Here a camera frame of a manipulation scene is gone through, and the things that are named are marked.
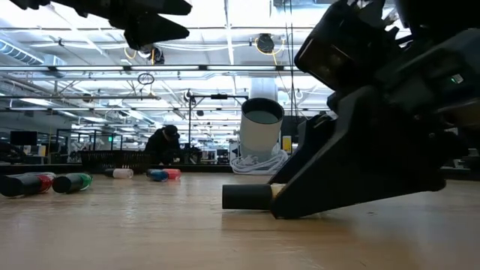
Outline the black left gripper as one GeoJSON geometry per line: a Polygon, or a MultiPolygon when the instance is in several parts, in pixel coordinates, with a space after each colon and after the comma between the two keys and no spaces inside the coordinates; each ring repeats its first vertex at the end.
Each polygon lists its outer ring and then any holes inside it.
{"type": "Polygon", "coordinates": [[[148,6],[138,0],[52,0],[73,8],[81,17],[92,14],[107,20],[128,18],[125,40],[133,50],[161,41],[186,38],[190,32],[182,25],[157,14],[188,15],[192,5],[186,0],[151,0],[155,13],[147,13],[148,6]]]}

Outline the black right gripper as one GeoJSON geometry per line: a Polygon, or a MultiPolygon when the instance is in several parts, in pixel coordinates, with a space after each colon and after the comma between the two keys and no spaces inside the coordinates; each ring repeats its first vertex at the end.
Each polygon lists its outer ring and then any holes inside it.
{"type": "Polygon", "coordinates": [[[384,98],[363,87],[340,100],[329,140],[271,202],[275,218],[440,191],[441,168],[480,151],[480,29],[414,40],[382,73],[384,98]]]}

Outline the pale yellow nail polish bottle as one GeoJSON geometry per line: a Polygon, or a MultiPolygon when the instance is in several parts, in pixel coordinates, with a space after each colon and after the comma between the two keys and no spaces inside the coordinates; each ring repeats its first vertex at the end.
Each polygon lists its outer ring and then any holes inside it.
{"type": "Polygon", "coordinates": [[[222,209],[269,210],[285,184],[225,184],[222,187],[222,209]]]}

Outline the teal nail polish bottle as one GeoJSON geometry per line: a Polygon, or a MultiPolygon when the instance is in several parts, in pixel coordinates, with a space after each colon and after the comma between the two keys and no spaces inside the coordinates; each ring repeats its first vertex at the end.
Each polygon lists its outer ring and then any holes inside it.
{"type": "Polygon", "coordinates": [[[148,169],[145,174],[154,182],[165,182],[169,179],[169,174],[162,169],[148,169]]]}

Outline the clear white nail polish bottle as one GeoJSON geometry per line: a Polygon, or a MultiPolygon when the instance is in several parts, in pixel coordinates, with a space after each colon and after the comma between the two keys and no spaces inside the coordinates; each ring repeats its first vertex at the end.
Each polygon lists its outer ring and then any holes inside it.
{"type": "Polygon", "coordinates": [[[111,168],[106,169],[104,175],[113,179],[132,179],[134,171],[132,169],[111,168]]]}

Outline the green nail polish bottle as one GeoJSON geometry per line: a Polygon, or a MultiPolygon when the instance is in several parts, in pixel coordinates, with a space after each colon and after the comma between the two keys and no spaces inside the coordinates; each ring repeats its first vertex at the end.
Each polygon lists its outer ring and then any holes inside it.
{"type": "Polygon", "coordinates": [[[72,194],[85,191],[92,184],[93,177],[86,173],[69,173],[58,176],[52,181],[52,189],[60,194],[72,194]]]}

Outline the red nail polish bottle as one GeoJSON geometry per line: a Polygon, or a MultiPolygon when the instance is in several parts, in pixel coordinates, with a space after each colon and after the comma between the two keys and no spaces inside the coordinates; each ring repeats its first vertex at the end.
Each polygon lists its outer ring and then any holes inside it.
{"type": "Polygon", "coordinates": [[[48,175],[2,175],[0,194],[5,197],[42,194],[50,189],[52,182],[48,175]]]}

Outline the black equipment cabinet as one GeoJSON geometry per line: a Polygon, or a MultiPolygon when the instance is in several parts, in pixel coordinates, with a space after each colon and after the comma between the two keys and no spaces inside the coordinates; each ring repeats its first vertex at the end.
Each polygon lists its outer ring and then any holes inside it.
{"type": "Polygon", "coordinates": [[[280,141],[282,148],[282,136],[292,137],[292,153],[299,144],[299,125],[307,119],[303,116],[286,115],[280,128],[280,141]]]}

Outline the black pipe stand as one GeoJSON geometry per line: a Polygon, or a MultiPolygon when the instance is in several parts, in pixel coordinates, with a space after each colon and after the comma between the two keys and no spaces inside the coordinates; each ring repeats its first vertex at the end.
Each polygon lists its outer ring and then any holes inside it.
{"type": "Polygon", "coordinates": [[[184,163],[185,164],[199,164],[201,158],[197,158],[196,154],[192,152],[192,145],[191,145],[191,128],[192,128],[192,111],[193,108],[197,105],[200,105],[202,101],[205,99],[211,100],[226,100],[228,98],[232,98],[235,102],[239,103],[239,98],[244,98],[245,100],[248,99],[248,96],[244,95],[234,95],[234,94],[192,94],[190,91],[187,92],[187,99],[188,99],[188,133],[187,133],[187,152],[185,154],[184,163]]]}

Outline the person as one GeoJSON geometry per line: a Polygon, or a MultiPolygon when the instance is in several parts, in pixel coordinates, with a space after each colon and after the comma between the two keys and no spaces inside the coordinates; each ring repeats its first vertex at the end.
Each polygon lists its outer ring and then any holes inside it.
{"type": "Polygon", "coordinates": [[[178,128],[168,124],[157,129],[145,145],[145,152],[150,154],[151,164],[171,164],[174,154],[180,150],[178,128]]]}

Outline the black mesh basket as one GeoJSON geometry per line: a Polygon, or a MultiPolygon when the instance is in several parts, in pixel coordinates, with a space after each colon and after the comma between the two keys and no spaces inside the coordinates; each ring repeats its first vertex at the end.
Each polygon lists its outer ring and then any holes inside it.
{"type": "Polygon", "coordinates": [[[107,169],[132,169],[135,174],[141,174],[152,165],[151,155],[144,151],[79,151],[78,154],[84,170],[90,173],[103,173],[107,169]]]}

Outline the black monitor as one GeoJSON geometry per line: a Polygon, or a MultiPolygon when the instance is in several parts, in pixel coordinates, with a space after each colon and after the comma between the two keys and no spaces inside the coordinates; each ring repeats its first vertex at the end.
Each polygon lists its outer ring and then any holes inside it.
{"type": "Polygon", "coordinates": [[[38,142],[37,131],[12,130],[10,144],[15,146],[35,146],[38,142]]]}

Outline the black aluminium table frame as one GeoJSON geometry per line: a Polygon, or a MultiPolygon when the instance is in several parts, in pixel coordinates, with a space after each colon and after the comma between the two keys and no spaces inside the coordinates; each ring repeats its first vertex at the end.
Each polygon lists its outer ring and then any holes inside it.
{"type": "MultiPolygon", "coordinates": [[[[231,173],[233,170],[229,165],[193,165],[179,164],[167,166],[168,169],[180,169],[183,173],[231,173]]],[[[0,165],[0,174],[20,173],[104,173],[105,169],[87,169],[79,163],[66,164],[14,164],[0,165]]],[[[471,172],[469,169],[458,169],[453,167],[442,167],[441,172],[446,179],[480,182],[480,172],[471,172]]]]}

